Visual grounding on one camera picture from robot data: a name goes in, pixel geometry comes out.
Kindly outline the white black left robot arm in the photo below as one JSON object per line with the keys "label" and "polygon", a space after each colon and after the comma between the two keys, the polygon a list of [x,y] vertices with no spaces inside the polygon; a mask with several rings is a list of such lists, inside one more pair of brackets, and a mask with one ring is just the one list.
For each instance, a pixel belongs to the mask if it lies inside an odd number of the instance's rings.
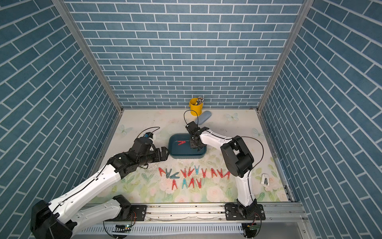
{"label": "white black left robot arm", "polygon": [[31,232],[37,239],[70,239],[107,220],[136,220],[131,203],[122,195],[99,206],[85,210],[83,207],[138,167],[166,161],[168,156],[166,147],[155,147],[151,135],[136,138],[127,152],[111,157],[101,170],[74,189],[50,202],[37,202],[31,210]]}

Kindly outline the red clothespin second row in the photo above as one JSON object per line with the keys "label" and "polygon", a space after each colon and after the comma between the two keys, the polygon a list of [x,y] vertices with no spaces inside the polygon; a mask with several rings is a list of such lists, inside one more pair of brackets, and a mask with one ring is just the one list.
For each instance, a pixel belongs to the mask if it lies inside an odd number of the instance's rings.
{"label": "red clothespin second row", "polygon": [[176,189],[178,189],[177,182],[176,182],[175,179],[173,179],[173,181],[172,181],[172,190],[174,191]]}
{"label": "red clothespin second row", "polygon": [[195,187],[195,179],[191,178],[188,188],[194,188],[194,187]]}
{"label": "red clothespin second row", "polygon": [[202,179],[196,179],[198,187],[201,189],[202,188]]}

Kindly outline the grey-teal clothespin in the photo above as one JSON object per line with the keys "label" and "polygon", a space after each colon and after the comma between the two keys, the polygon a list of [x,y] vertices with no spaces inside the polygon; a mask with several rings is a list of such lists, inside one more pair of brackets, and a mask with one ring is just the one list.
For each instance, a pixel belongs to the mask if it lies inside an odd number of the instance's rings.
{"label": "grey-teal clothespin", "polygon": [[166,178],[170,178],[171,176],[172,169],[170,168],[169,170],[166,168],[165,173],[166,173]]}
{"label": "grey-teal clothespin", "polygon": [[180,176],[179,176],[179,172],[176,172],[176,173],[170,175],[169,178],[170,178],[170,179],[179,179],[179,178],[180,178]]}

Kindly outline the teal clothespin second row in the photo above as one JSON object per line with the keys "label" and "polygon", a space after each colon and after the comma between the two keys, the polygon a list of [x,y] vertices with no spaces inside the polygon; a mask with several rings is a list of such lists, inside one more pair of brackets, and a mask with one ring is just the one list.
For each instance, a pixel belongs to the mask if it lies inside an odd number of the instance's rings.
{"label": "teal clothespin second row", "polygon": [[184,188],[188,188],[188,184],[187,184],[186,178],[184,178],[183,182],[182,182],[182,189],[184,189]]}

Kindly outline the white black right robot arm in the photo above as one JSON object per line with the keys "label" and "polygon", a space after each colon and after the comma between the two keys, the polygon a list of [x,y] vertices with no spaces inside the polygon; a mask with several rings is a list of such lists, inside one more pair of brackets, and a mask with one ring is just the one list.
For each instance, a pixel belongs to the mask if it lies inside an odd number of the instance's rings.
{"label": "white black right robot arm", "polygon": [[190,134],[191,148],[201,149],[211,146],[221,150],[226,168],[235,178],[238,205],[246,209],[255,204],[255,196],[252,193],[249,179],[254,158],[243,138],[219,135],[207,127],[199,127],[194,121],[186,125],[186,130]]}

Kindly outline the teal clothespin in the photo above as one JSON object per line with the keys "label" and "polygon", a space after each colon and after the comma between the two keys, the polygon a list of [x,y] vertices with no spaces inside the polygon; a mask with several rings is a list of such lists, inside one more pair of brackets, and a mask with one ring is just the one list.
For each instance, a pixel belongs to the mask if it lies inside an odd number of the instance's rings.
{"label": "teal clothespin", "polygon": [[200,166],[196,166],[196,165],[195,165],[195,173],[196,173],[196,175],[199,174],[199,170],[200,170]]}

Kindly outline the teal plastic storage box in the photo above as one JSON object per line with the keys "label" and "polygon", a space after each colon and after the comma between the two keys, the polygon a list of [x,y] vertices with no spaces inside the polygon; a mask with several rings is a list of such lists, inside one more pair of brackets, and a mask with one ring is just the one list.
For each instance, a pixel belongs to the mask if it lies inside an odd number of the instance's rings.
{"label": "teal plastic storage box", "polygon": [[[178,141],[185,140],[186,143],[178,145]],[[203,158],[207,152],[204,147],[200,150],[190,147],[190,135],[188,133],[173,134],[169,138],[168,150],[174,159],[200,159]]]}

